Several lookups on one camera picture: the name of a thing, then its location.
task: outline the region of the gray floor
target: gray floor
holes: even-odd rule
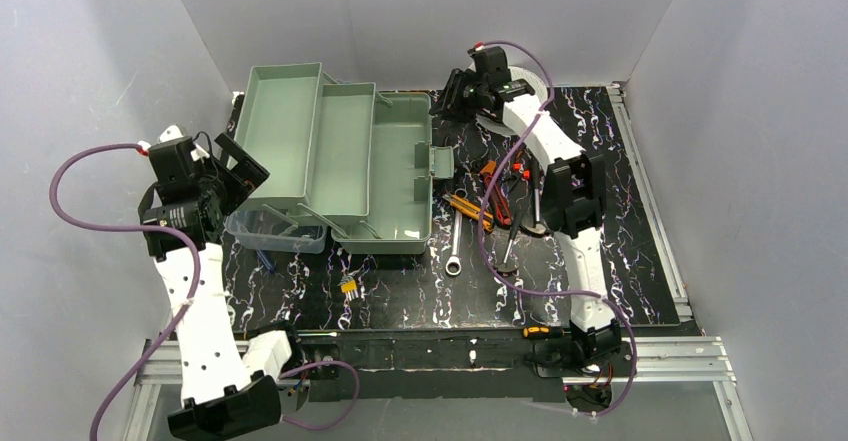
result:
[[[171,441],[163,413],[177,408],[178,386],[164,386],[151,441]],[[304,432],[290,425],[274,426],[237,438],[238,441],[289,439],[343,440],[729,440],[712,383],[636,384],[614,416],[596,424],[571,414],[551,412],[520,399],[380,399],[357,403],[350,417],[334,429]],[[298,417],[322,423],[342,406],[307,403]]]

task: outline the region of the black marble tabletop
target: black marble tabletop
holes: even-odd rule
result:
[[[566,134],[590,155],[603,153],[607,167],[607,211],[602,242],[607,287],[637,325],[678,324],[624,143],[604,88],[560,88],[548,106]],[[231,120],[228,130],[234,129]],[[432,329],[515,327],[567,323],[569,300],[516,296],[497,283],[483,266],[473,241],[472,221],[465,219],[460,257],[462,273],[444,274],[450,253],[453,209],[441,195],[463,188],[471,199],[482,197],[478,174],[483,161],[499,161],[517,138],[480,129],[474,123],[433,120],[433,143],[456,150],[456,175],[434,185],[433,234],[421,256],[351,255],[332,240],[321,254],[269,252],[271,273],[255,251],[224,235],[224,277],[232,293],[234,330],[293,321],[300,330]],[[529,207],[527,183],[516,178],[511,188],[513,211]],[[500,257],[508,232],[495,228],[486,236],[489,252]],[[568,288],[562,252],[548,236],[519,234],[514,249],[519,269],[513,282],[530,289]],[[361,296],[347,301],[343,278],[354,278]]]

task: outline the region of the clear plastic bin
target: clear plastic bin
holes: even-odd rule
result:
[[[291,224],[266,211],[236,211],[227,217],[224,229],[242,246],[263,251],[318,254],[327,240],[326,226]]]

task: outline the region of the toolbox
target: toolbox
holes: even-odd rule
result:
[[[268,250],[315,252],[317,227],[352,254],[423,253],[433,179],[454,171],[429,109],[427,94],[338,84],[321,63],[253,68],[235,140],[270,176],[227,231]]]

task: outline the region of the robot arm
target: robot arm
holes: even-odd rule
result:
[[[454,69],[431,114],[459,121],[481,115],[523,133],[541,109],[532,86],[513,80],[500,47],[469,51],[474,69]],[[563,250],[571,290],[607,296],[601,260],[605,209],[604,160],[588,157],[544,112],[525,143],[546,173],[542,219]],[[570,332],[583,366],[603,361],[621,345],[621,329],[612,310],[587,296],[572,298]]]
[[[168,416],[171,434],[188,441],[225,440],[277,424],[281,406],[276,378],[292,348],[284,331],[250,340],[239,356],[221,277],[219,238],[224,218],[262,182],[268,172],[224,135],[216,142],[236,161],[232,169],[212,157],[176,126],[147,149],[157,182],[139,205],[142,224],[171,226],[198,248],[200,282],[186,300],[194,264],[189,249],[159,233],[145,233],[176,314],[190,303],[176,327],[182,361],[183,409]],[[161,206],[152,207],[153,193]]]

